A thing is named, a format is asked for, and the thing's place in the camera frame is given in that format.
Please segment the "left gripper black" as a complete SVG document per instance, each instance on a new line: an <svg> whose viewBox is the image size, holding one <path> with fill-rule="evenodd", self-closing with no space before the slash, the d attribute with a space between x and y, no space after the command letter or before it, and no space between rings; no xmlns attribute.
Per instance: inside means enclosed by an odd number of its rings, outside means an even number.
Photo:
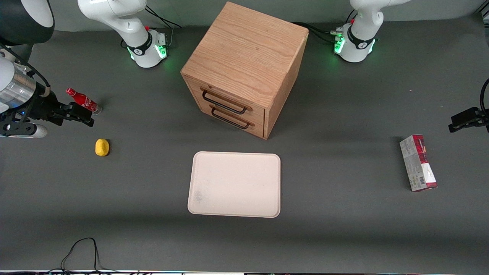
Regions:
<svg viewBox="0 0 489 275"><path fill-rule="evenodd" d="M483 127L485 125L489 132L489 113L486 109L480 110L477 107L468 108L451 117L449 132L454 133L462 129L471 127Z"/></svg>

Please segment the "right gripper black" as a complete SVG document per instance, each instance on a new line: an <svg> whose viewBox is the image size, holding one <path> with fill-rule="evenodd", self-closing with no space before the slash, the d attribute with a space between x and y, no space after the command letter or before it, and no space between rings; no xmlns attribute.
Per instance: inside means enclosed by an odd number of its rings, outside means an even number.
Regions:
<svg viewBox="0 0 489 275"><path fill-rule="evenodd" d="M76 102L61 104L51 92L46 97L35 93L22 105L23 114L1 114L0 134L5 137L31 137L31 120L42 120L61 126L65 120L76 121L93 127L92 111Z"/></svg>

